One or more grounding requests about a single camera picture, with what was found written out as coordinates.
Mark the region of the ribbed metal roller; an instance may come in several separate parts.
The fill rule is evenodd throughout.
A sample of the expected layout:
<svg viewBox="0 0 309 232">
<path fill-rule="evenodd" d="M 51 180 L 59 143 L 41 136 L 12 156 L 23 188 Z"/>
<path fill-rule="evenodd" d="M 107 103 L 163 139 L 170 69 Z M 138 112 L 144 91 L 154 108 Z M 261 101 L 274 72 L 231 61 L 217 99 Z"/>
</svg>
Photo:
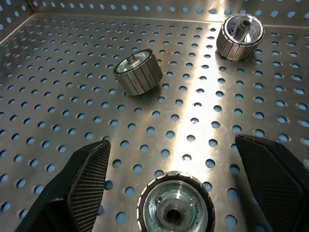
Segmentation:
<svg viewBox="0 0 309 232">
<path fill-rule="evenodd" d="M 214 232 L 215 210 L 204 185 L 180 171 L 164 173 L 141 192 L 136 208 L 140 232 Z"/>
<path fill-rule="evenodd" d="M 150 48 L 136 52 L 122 60 L 113 70 L 114 76 L 127 95 L 144 94 L 155 88 L 163 72 Z"/>
<path fill-rule="evenodd" d="M 220 27 L 216 40 L 217 52 L 230 61 L 244 61 L 262 42 L 265 28 L 250 14 L 233 14 Z"/>
</svg>

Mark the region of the perforated steel tray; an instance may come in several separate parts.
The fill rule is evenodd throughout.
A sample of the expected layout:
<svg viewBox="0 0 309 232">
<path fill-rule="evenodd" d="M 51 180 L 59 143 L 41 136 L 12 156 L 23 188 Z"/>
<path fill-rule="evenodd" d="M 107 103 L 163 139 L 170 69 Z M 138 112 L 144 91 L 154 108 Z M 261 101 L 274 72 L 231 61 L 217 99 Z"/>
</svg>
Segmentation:
<svg viewBox="0 0 309 232">
<path fill-rule="evenodd" d="M 224 21 L 257 17 L 244 61 Z M 163 77 L 127 95 L 113 70 L 150 48 Z M 0 0 L 0 232 L 14 232 L 78 148 L 108 139 L 93 232 L 138 232 L 137 200 L 171 170 L 203 183 L 216 232 L 272 232 L 234 139 L 285 145 L 309 168 L 309 0 Z"/>
</svg>

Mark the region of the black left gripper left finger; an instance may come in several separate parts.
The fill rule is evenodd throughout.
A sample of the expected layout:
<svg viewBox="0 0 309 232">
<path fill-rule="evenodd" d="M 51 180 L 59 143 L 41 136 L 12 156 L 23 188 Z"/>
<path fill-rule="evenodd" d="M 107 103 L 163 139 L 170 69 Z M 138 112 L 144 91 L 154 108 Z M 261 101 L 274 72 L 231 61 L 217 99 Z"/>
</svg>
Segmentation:
<svg viewBox="0 0 309 232">
<path fill-rule="evenodd" d="M 15 232 L 92 232 L 104 192 L 111 143 L 76 150 L 43 188 Z"/>
</svg>

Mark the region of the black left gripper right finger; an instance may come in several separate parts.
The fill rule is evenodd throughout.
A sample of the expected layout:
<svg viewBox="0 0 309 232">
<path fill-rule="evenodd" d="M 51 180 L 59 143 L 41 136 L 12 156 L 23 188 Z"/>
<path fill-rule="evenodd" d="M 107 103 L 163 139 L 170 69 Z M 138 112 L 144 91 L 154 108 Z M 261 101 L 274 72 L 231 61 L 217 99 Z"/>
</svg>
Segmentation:
<svg viewBox="0 0 309 232">
<path fill-rule="evenodd" d="M 239 134 L 235 143 L 273 232 L 309 232 L 309 170 L 276 141 Z"/>
</svg>

